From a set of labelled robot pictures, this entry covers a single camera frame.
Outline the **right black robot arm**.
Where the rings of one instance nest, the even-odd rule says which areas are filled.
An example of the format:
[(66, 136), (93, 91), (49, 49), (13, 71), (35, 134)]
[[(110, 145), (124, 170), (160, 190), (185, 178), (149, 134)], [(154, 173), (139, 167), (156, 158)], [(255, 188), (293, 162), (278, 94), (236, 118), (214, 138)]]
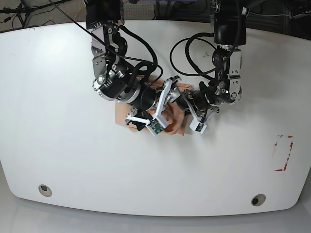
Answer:
[[(184, 112), (175, 103), (180, 97), (176, 84), (179, 77), (164, 81), (150, 80), (150, 75), (161, 68), (151, 46), (124, 27), (121, 0), (86, 0), (86, 27), (92, 37), (93, 89), (102, 98), (129, 106), (125, 124), (136, 130), (148, 129), (153, 135), (170, 134), (183, 130)], [(127, 57), (127, 41), (120, 31), (142, 43), (151, 54), (151, 61), (138, 59), (136, 65)]]

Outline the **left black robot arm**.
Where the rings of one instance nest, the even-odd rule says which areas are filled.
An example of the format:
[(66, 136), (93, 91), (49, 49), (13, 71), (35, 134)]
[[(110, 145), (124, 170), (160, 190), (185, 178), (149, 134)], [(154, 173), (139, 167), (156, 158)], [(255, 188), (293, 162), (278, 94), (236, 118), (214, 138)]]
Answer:
[[(240, 69), (242, 56), (239, 46), (246, 43), (245, 20), (249, 14), (248, 0), (213, 0), (211, 1), (212, 33), (197, 33), (186, 38), (185, 56), (196, 76), (202, 76), (209, 82), (199, 83), (194, 91), (184, 90), (176, 100), (185, 114), (191, 114), (190, 128), (202, 133), (207, 121), (219, 112), (222, 103), (235, 104), (242, 96)], [(205, 37), (214, 38), (215, 47), (212, 55), (214, 68), (201, 71), (190, 57), (190, 45), (194, 40)]]

